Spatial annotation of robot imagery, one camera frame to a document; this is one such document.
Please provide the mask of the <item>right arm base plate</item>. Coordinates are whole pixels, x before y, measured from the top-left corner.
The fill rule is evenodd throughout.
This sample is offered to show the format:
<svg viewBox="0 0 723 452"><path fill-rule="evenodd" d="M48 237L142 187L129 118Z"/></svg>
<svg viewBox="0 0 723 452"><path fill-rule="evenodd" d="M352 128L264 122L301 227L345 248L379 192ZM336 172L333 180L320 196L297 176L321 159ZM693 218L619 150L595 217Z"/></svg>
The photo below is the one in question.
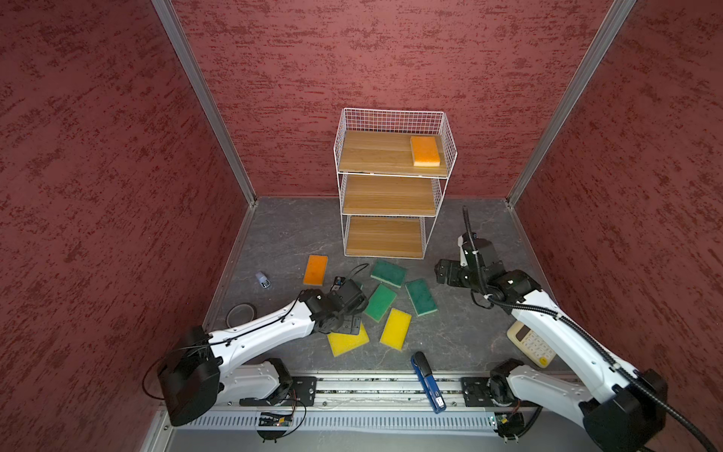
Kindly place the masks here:
<svg viewBox="0 0 723 452"><path fill-rule="evenodd" d="M463 377L461 393L467 408L516 408L525 405L497 378L490 382L488 377Z"/></svg>

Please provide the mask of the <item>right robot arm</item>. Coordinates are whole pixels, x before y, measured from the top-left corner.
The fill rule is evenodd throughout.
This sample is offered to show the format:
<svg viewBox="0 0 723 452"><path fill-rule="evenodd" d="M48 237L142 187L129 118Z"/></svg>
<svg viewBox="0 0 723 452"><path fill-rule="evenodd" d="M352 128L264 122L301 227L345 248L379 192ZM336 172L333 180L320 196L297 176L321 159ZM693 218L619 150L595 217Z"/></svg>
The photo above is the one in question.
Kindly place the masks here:
<svg viewBox="0 0 723 452"><path fill-rule="evenodd" d="M493 402L508 407L532 402L582 427L602 451L641 451L672 418L707 451L713 442L668 404L668 384L655 371L640 371L608 350L569 318L522 270L507 271L491 242L471 232L458 239L458 261L442 259L437 280L482 296L536 333L578 378L573 384L509 359L490 373Z"/></svg>

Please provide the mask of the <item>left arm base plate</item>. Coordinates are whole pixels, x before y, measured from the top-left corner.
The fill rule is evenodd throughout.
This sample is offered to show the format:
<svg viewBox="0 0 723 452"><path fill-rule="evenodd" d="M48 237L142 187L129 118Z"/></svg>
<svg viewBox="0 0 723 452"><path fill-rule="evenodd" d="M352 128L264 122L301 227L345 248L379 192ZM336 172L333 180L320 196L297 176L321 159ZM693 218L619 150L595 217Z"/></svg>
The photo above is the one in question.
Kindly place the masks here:
<svg viewBox="0 0 723 452"><path fill-rule="evenodd" d="M316 377L292 377L284 380L281 385L265 399L240 399L242 407L293 407L301 402L303 406L312 407L316 399Z"/></svg>

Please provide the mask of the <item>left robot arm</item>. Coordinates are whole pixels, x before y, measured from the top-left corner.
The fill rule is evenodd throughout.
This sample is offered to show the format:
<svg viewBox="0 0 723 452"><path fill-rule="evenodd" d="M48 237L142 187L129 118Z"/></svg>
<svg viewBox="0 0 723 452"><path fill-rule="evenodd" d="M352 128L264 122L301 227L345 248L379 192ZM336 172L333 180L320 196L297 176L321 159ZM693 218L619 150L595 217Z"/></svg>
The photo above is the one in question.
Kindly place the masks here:
<svg viewBox="0 0 723 452"><path fill-rule="evenodd" d="M280 310L242 326L212 333L192 328L156 367L171 425L187 425L218 403L283 402L293 379L282 360L250 361L315 333L359 333L359 314L368 305L359 284L342 278L328 293L304 289Z"/></svg>

